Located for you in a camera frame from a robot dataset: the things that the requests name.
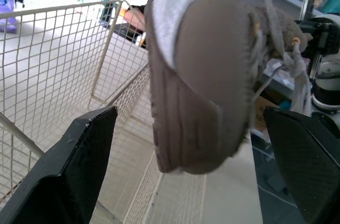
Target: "cable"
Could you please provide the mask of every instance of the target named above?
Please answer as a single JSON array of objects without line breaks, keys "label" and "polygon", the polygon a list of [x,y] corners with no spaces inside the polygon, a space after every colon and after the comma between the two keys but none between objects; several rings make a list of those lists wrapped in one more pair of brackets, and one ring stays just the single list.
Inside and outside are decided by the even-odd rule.
[{"label": "cable", "polygon": [[293,204],[293,203],[291,203],[291,202],[288,202],[287,200],[282,199],[281,197],[275,195],[274,193],[272,193],[272,192],[270,192],[270,191],[268,191],[268,190],[262,188],[259,184],[258,184],[257,186],[258,186],[259,189],[261,189],[262,191],[264,191],[264,192],[266,192],[266,193],[272,195],[273,197],[276,197],[277,199],[281,200],[282,202],[285,202],[285,203],[287,203],[287,204],[289,204],[289,205],[291,205],[291,206],[293,206],[293,207],[295,207],[295,208],[298,209],[298,207],[296,206],[296,204]]},{"label": "cable", "polygon": [[270,82],[273,80],[276,73],[283,67],[283,65],[279,66],[277,69],[273,71],[269,79],[260,87],[260,89],[257,90],[253,97],[253,102],[256,101],[256,99],[260,96],[260,94],[263,92],[263,90],[270,84]]},{"label": "cable", "polygon": [[257,150],[257,151],[259,151],[259,152],[261,152],[262,154],[266,155],[267,157],[270,157],[271,159],[275,159],[274,156],[269,155],[268,153],[266,153],[266,152],[260,150],[259,148],[256,148],[256,147],[253,146],[253,149],[254,149],[254,150]]}]

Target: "white wire basket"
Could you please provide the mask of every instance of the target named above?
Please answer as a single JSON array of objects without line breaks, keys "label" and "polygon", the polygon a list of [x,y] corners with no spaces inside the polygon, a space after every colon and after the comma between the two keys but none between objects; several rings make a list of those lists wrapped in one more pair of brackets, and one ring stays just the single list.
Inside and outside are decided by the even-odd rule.
[{"label": "white wire basket", "polygon": [[91,223],[201,223],[205,176],[163,175],[154,155],[147,51],[123,1],[0,14],[0,210],[76,117],[118,107]]}]

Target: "black machine part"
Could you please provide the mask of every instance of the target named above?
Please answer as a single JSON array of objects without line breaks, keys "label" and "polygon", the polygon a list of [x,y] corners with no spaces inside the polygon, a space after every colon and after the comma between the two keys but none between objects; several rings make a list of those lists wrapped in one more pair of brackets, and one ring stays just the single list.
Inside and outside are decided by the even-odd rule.
[{"label": "black machine part", "polygon": [[296,21],[302,32],[310,33],[313,40],[308,43],[302,56],[311,58],[316,53],[330,55],[339,52],[340,27],[327,18],[313,18],[308,21]]},{"label": "black machine part", "polygon": [[340,140],[313,118],[267,107],[272,149],[305,221],[340,223]]},{"label": "black machine part", "polygon": [[1,224],[89,223],[111,150],[115,107],[75,119],[0,211]]}]

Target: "wire mesh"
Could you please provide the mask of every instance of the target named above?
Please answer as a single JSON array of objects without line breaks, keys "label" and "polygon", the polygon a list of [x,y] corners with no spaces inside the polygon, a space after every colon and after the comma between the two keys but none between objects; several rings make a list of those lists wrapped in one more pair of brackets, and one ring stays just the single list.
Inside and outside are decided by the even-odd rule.
[{"label": "wire mesh", "polygon": [[[93,100],[86,108],[93,87],[107,98],[146,62],[145,47],[135,45],[137,34],[131,35],[133,29],[120,16],[122,3],[0,14],[0,111],[44,151],[60,139],[74,118],[101,104]],[[16,18],[15,24],[9,18]],[[10,33],[10,27],[16,27],[16,33]],[[112,51],[104,52],[106,45]],[[106,60],[100,67],[102,57]],[[114,84],[99,80],[94,85],[97,73],[100,78],[110,75],[118,80]],[[105,90],[98,90],[100,83]],[[1,209],[38,158],[2,126],[0,138]]]},{"label": "wire mesh", "polygon": [[[159,179],[147,52],[141,32],[123,21],[124,4],[128,7],[108,1],[0,14],[5,26],[16,17],[18,29],[0,32],[0,111],[46,151],[74,118],[117,106],[99,195],[117,218],[95,209],[91,223],[141,223],[146,217],[148,223],[199,223],[204,178]],[[0,138],[1,209],[38,157],[3,127]]]},{"label": "wire mesh", "polygon": [[205,176],[166,174],[147,223],[202,223]]}]

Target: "metal wire frame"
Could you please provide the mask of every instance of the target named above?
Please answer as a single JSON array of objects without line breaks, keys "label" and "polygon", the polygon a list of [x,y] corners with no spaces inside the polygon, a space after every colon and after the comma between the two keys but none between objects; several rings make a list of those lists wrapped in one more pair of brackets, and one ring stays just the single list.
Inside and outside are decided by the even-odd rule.
[{"label": "metal wire frame", "polygon": [[[0,14],[5,29],[10,26],[8,18],[19,18],[15,24],[18,34],[0,33],[0,110],[6,115],[1,115],[6,129],[1,127],[0,207],[43,153],[36,143],[49,149],[73,118],[87,111],[90,96],[86,92],[95,85],[95,71],[100,72],[99,61],[113,32],[123,49],[134,46],[121,34],[124,27],[115,30],[118,18],[123,21],[119,16],[123,3],[95,2]],[[109,10],[113,9],[111,23]]]},{"label": "metal wire frame", "polygon": [[[0,111],[45,151],[75,117],[100,106],[118,106],[101,203],[91,223],[160,223],[160,216],[166,222],[196,221],[204,179],[161,175],[152,155],[147,52],[135,45],[139,32],[129,25],[116,27],[122,22],[119,7],[124,3],[96,2],[1,14],[0,19],[19,17],[19,36],[0,34]],[[115,10],[112,18],[110,9]],[[24,145],[13,131],[0,129],[1,207],[39,153],[32,153],[32,146]],[[174,189],[178,193],[168,193]],[[181,212],[176,202],[186,212]]]}]

